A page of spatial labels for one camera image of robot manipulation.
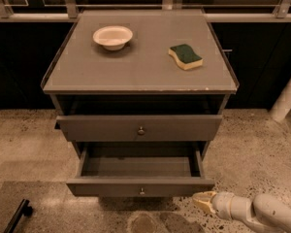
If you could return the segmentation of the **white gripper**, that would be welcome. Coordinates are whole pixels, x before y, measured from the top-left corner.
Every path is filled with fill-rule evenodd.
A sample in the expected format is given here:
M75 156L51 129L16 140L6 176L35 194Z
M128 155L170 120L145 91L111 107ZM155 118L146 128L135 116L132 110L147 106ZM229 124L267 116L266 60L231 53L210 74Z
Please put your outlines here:
M240 220L245 215L246 199L231 192L205 191L192 195L193 204L207 214L226 220Z

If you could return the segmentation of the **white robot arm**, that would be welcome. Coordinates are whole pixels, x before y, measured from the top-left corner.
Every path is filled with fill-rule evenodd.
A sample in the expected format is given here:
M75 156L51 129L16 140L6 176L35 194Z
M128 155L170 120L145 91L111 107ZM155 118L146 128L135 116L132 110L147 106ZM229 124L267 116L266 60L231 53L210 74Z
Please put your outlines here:
M282 122L291 110L291 78L271 108L271 117ZM291 233L291 209L269 194L253 200L232 192L206 191L192 196L194 205L206 214L237 220L255 233Z

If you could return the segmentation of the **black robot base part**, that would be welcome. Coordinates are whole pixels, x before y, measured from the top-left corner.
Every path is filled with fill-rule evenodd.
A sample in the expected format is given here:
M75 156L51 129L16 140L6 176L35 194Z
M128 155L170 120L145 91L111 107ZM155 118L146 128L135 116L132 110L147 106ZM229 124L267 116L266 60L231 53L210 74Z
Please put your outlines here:
M33 208L30 206L30 201L27 199L23 199L19 206L17 207L13 217L8 223L7 227L4 230L4 233L13 233L16 229L20 219L23 216L30 217L33 214Z

